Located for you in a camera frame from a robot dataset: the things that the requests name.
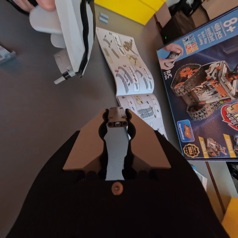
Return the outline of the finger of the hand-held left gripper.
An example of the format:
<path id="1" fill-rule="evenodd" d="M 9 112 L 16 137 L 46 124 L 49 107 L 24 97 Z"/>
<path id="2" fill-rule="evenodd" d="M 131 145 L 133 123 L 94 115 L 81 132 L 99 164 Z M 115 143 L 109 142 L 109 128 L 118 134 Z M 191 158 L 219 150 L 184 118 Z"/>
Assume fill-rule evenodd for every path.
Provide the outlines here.
<path id="1" fill-rule="evenodd" d="M 81 0 L 55 0 L 67 53 L 73 71 L 79 71 L 85 56 L 83 23 L 80 7 Z"/>
<path id="2" fill-rule="evenodd" d="M 80 4 L 81 20 L 83 25 L 83 43 L 85 52 L 79 67 L 79 77 L 82 78 L 91 56 L 95 38 L 96 19 L 93 0 L 82 0 Z"/>

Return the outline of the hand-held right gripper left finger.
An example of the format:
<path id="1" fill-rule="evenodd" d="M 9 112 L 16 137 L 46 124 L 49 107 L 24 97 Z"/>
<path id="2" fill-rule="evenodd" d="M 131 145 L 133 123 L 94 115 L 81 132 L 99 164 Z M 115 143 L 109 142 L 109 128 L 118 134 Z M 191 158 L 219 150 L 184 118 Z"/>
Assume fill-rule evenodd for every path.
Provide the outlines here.
<path id="1" fill-rule="evenodd" d="M 64 171 L 94 171 L 106 179 L 108 151 L 104 139 L 107 134 L 109 109 L 102 110 L 80 130 L 72 150 L 63 166 Z"/>

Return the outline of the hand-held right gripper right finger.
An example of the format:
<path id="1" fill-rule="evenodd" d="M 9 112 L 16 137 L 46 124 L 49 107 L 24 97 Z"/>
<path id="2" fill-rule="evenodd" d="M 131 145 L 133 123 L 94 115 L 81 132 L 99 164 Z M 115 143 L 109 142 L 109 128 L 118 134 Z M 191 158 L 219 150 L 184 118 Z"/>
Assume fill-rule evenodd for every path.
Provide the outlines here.
<path id="1" fill-rule="evenodd" d="M 156 131 L 130 109 L 125 112 L 130 140 L 122 169 L 124 180 L 136 179 L 141 171 L 150 173 L 157 169 L 171 169 Z"/>

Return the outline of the grey three-hole connector block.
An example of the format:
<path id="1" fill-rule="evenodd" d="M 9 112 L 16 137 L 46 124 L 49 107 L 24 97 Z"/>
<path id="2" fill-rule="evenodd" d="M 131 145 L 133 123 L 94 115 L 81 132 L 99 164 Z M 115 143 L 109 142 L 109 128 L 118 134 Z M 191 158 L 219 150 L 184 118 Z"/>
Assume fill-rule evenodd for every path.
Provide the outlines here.
<path id="1" fill-rule="evenodd" d="M 124 108 L 111 107 L 109 109 L 107 126 L 109 128 L 122 128 L 128 126 L 127 116 Z"/>

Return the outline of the grey desk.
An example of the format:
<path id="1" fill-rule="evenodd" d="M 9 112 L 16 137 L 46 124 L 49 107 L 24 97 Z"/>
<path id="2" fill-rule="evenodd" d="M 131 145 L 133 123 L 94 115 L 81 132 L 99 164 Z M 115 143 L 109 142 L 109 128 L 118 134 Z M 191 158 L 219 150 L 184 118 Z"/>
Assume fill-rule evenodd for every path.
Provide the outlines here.
<path id="1" fill-rule="evenodd" d="M 95 6 L 110 16 L 113 31 L 135 38 L 147 67 L 156 80 L 169 141 L 179 149 L 156 50 L 162 45 L 154 19 L 145 27 Z M 35 31 L 26 15 L 0 1 L 0 44 L 17 57 L 0 67 L 0 237 L 13 227 L 31 185 L 54 153 L 101 110 L 117 106 L 115 83 L 95 39 L 91 59 L 80 80 L 59 85 L 60 77 L 50 36 Z M 123 179 L 127 153 L 125 129 L 108 129 L 108 180 Z"/>

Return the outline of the person's left hand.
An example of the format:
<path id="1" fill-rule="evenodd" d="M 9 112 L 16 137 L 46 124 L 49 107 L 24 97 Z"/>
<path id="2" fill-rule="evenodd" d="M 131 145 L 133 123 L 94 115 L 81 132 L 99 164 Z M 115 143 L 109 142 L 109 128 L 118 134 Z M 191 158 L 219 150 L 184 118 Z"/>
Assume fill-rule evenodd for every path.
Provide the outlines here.
<path id="1" fill-rule="evenodd" d="M 28 13 L 38 5 L 49 12 L 56 9 L 55 0 L 13 0 L 13 2 Z"/>

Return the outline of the yellow plastic bin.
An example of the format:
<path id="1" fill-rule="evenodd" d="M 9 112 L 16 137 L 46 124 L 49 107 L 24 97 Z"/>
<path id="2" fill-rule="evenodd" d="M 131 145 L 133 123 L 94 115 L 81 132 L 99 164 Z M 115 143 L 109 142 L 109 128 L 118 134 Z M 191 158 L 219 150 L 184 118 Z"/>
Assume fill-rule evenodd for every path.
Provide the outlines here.
<path id="1" fill-rule="evenodd" d="M 238 237 L 238 198 L 232 197 L 222 220 L 222 226 L 230 238 Z"/>
<path id="2" fill-rule="evenodd" d="M 146 25 L 166 0 L 95 0 L 94 3 Z"/>

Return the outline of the building instruction booklet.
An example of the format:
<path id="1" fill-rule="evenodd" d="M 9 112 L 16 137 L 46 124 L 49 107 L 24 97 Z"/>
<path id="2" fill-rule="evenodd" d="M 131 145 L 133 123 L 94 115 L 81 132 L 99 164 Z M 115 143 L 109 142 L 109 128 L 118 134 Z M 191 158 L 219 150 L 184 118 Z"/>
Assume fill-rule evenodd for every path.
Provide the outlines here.
<path id="1" fill-rule="evenodd" d="M 119 105 L 168 139 L 160 105 L 153 94 L 153 76 L 139 55 L 134 38 L 99 27 L 96 35 L 115 79 Z"/>

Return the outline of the black electronic device box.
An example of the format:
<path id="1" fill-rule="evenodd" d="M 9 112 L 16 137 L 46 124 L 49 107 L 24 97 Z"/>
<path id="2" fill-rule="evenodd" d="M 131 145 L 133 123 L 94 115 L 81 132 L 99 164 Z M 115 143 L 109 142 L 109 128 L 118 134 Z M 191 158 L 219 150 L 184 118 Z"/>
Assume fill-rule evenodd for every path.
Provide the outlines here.
<path id="1" fill-rule="evenodd" d="M 187 17 L 182 11 L 178 11 L 168 23 L 162 27 L 161 35 L 164 44 L 193 31 L 195 24 L 191 16 Z"/>

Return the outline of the blue toy robot kit box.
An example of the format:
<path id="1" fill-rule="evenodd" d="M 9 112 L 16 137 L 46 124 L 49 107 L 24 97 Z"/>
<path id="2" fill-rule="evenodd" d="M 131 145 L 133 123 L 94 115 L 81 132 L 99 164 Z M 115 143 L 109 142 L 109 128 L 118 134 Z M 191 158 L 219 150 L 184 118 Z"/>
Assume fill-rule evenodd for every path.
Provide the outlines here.
<path id="1" fill-rule="evenodd" d="M 157 51 L 187 160 L 238 161 L 238 7 Z"/>

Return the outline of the brown cardboard box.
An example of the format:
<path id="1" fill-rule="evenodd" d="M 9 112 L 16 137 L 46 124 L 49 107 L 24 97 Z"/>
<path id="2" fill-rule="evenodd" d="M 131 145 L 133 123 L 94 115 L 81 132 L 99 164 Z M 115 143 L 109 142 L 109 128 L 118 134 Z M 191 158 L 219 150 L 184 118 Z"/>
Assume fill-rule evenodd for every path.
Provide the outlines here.
<path id="1" fill-rule="evenodd" d="M 192 18 L 212 20 L 237 6 L 237 0 L 204 0 Z"/>

